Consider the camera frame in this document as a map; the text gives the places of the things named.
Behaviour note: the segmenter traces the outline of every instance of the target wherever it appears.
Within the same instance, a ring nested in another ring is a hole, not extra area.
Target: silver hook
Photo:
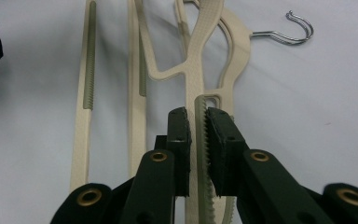
[[[286,13],[286,18],[287,20],[293,21],[300,25],[304,29],[306,37],[302,39],[292,38],[276,31],[253,32],[250,37],[270,37],[273,40],[284,45],[301,45],[313,37],[313,27],[307,20],[293,14],[292,10]]]

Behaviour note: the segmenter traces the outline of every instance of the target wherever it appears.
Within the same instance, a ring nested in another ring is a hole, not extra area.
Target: ridged rubber strip
[[[213,209],[213,184],[208,175],[208,138],[206,130],[206,101],[204,96],[199,96],[196,105],[196,136],[197,142],[197,164],[199,165],[199,223],[215,223]]]
[[[94,68],[95,68],[95,29],[97,21],[97,4],[89,4],[89,31],[87,36],[86,78],[84,83],[83,108],[93,109],[94,106]]]
[[[72,153],[70,190],[88,183],[90,123],[93,108],[96,3],[86,2],[83,43],[77,89],[75,140]]]
[[[139,28],[144,44],[145,58],[149,76],[155,80],[165,80],[176,75],[183,74],[186,79],[186,110],[190,124],[191,138],[193,144],[190,151],[190,197],[186,198],[186,223],[199,223],[199,197],[198,197],[198,175],[197,170],[197,139],[195,124],[195,100],[203,92],[203,71],[202,71],[202,51],[206,41],[211,36],[214,28],[219,22],[223,10],[224,0],[208,0],[200,3],[200,13],[196,26],[188,43],[186,60],[160,72],[157,68],[155,53],[148,32],[144,14],[142,0],[135,0],[136,10],[139,20]]]
[[[176,18],[179,32],[181,34],[183,51],[186,54],[190,32],[185,12],[185,3],[191,3],[200,7],[198,0],[175,0]],[[231,11],[224,8],[219,26],[226,36],[228,44],[228,58],[222,75],[220,76],[219,87],[214,90],[205,90],[207,98],[213,98],[216,106],[228,112],[234,119],[233,85],[237,77],[242,73],[250,57],[250,34],[242,22]],[[234,197],[213,198],[214,214],[216,223],[228,224],[232,222],[235,208]]]
[[[147,67],[139,36],[138,16],[133,0],[128,0],[129,20],[129,172],[134,177],[146,153]]]

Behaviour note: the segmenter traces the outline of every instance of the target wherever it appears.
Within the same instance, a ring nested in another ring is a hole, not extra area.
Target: hanger hook
[[[270,37],[284,45],[301,45],[313,37],[313,27],[307,20],[293,14],[292,10],[286,13],[286,19],[300,25],[304,29],[306,37],[302,39],[292,38],[276,31],[253,32],[250,37]]]

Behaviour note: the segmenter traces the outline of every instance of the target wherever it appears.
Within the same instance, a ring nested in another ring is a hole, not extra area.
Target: white surface
[[[160,69],[180,63],[172,2],[147,4],[158,4],[147,8]],[[0,223],[49,223],[69,193],[84,6],[0,1]],[[302,36],[284,18],[289,9],[315,28],[299,47],[252,41],[234,90],[235,121],[248,145],[272,152],[310,189],[358,187],[358,2],[227,0],[226,7],[254,31]],[[97,1],[97,17],[89,179],[114,188],[128,174],[127,1]],[[221,37],[204,51],[208,88],[226,56]],[[151,148],[166,133],[168,112],[185,104],[184,80],[149,80],[147,103]]]

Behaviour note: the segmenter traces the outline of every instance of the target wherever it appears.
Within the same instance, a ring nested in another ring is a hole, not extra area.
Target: gold rivet
[[[337,195],[342,201],[358,206],[358,192],[353,189],[338,189]]]
[[[251,154],[252,159],[255,161],[268,161],[269,156],[264,152],[254,152]]]
[[[152,161],[165,161],[167,160],[168,156],[167,154],[162,152],[155,152],[150,156],[150,158],[152,159]]]
[[[90,206],[100,201],[102,196],[99,189],[86,189],[77,196],[77,203],[80,206]]]

